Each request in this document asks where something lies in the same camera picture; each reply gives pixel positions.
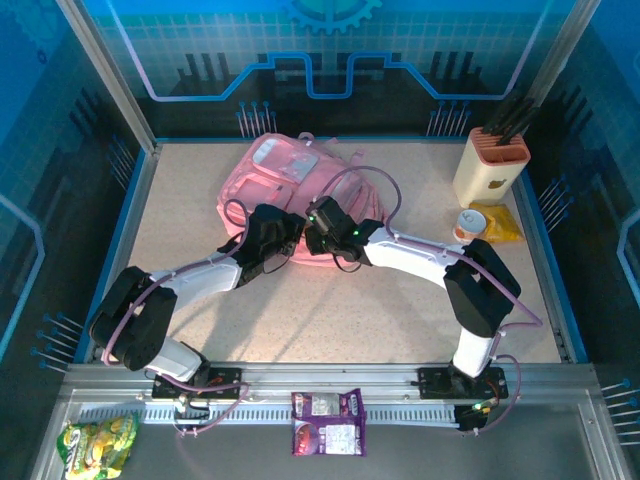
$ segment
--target speckled tabletop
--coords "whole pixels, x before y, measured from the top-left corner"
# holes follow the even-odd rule
[[[165,145],[130,264],[146,271],[177,267],[225,243],[216,195],[247,148]],[[451,182],[463,145],[341,143],[331,148],[345,158],[364,149],[367,164],[395,177],[404,196],[396,229],[455,243],[452,227],[461,208]],[[373,173],[369,178],[393,208],[395,192],[386,180]],[[517,217],[511,194],[505,203]],[[511,331],[499,352],[522,362],[559,362],[527,244],[496,250],[522,286],[521,300],[545,320],[542,329]],[[526,318],[514,309],[506,321],[518,320]],[[445,290],[423,279],[385,268],[363,267],[349,275],[292,263],[183,308],[169,328],[172,337],[210,360],[253,362],[447,362],[459,332]]]

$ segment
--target black mounting bracket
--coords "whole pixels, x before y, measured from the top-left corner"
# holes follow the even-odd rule
[[[200,370],[191,378],[188,382],[193,387],[215,387],[222,385],[230,385],[232,383],[239,383],[242,381],[242,370],[240,368],[219,368],[213,367],[208,363],[205,363]],[[158,400],[175,400],[180,397],[181,394],[186,393],[190,396],[191,400],[209,400],[209,399],[223,399],[223,400],[237,400],[240,398],[240,386],[237,388],[230,388],[228,390],[221,390],[219,392],[188,392],[176,387],[172,383],[161,376],[156,376],[153,382],[153,390],[151,392],[151,398]]]
[[[418,381],[412,384],[420,390],[421,400],[483,401],[494,398],[495,391],[500,399],[509,397],[504,370],[500,367],[487,367],[474,379],[451,367],[419,368]]]

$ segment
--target gear logo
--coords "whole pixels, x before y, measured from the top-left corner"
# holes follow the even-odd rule
[[[360,27],[360,21],[371,18],[371,10],[381,5],[381,0],[287,0],[284,8],[301,27],[331,35],[336,30],[347,33],[350,26]]]
[[[55,0],[0,0],[0,13],[13,15],[24,34],[44,47],[58,33],[60,11]]]

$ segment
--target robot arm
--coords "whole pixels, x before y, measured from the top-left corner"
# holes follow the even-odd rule
[[[200,298],[240,288],[263,272],[276,254],[291,256],[300,241],[305,220],[272,205],[258,205],[249,216],[240,249],[231,239],[209,257],[173,271],[145,273],[123,270],[91,319],[89,334],[105,348],[118,324],[143,291],[167,274],[179,273],[155,288],[134,312],[118,336],[111,354],[129,370],[149,368],[179,381],[197,384],[206,359],[187,345],[167,337],[174,312]]]
[[[454,373],[467,379],[482,374],[498,328],[513,304],[487,279],[479,277],[462,257],[471,258],[488,270],[514,296],[520,295],[517,281],[488,243],[474,240],[463,247],[397,232],[390,235],[382,222],[364,220],[356,225],[331,197],[312,203],[307,215],[312,222],[305,234],[311,253],[332,253],[349,262],[395,268],[444,288],[462,327],[452,360]]]

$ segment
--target snack bag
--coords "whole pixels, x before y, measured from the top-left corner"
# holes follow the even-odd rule
[[[57,448],[67,480],[103,480],[120,476],[136,438],[137,413],[100,424],[69,425],[58,436]]]
[[[360,389],[343,395],[295,392],[291,397],[294,455],[366,455]]]
[[[473,202],[469,208],[482,213],[487,219],[487,228],[480,238],[489,243],[521,242],[524,236],[506,205],[482,205]]]

